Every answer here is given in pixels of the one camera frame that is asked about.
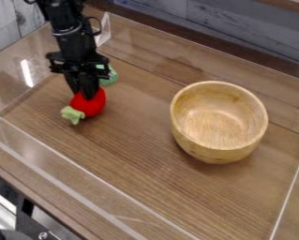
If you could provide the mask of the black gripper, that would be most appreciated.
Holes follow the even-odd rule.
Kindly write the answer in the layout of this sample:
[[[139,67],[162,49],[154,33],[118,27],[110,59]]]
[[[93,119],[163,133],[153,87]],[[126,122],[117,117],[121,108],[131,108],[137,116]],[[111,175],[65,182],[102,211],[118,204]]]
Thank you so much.
[[[110,75],[110,59],[97,51],[95,37],[101,33],[101,29],[86,27],[51,30],[59,51],[47,53],[50,71],[65,74],[71,92],[81,90],[86,100],[99,91],[98,78]]]

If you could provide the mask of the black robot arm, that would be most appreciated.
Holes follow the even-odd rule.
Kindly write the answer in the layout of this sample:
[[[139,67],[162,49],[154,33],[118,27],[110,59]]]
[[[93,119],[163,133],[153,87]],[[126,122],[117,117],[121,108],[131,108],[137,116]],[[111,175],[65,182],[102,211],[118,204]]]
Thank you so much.
[[[50,71],[63,74],[71,92],[91,100],[101,90],[101,80],[110,79],[110,59],[97,51],[95,37],[103,27],[93,30],[90,21],[99,19],[83,14],[86,0],[24,0],[37,4],[51,25],[58,52],[49,52]]]

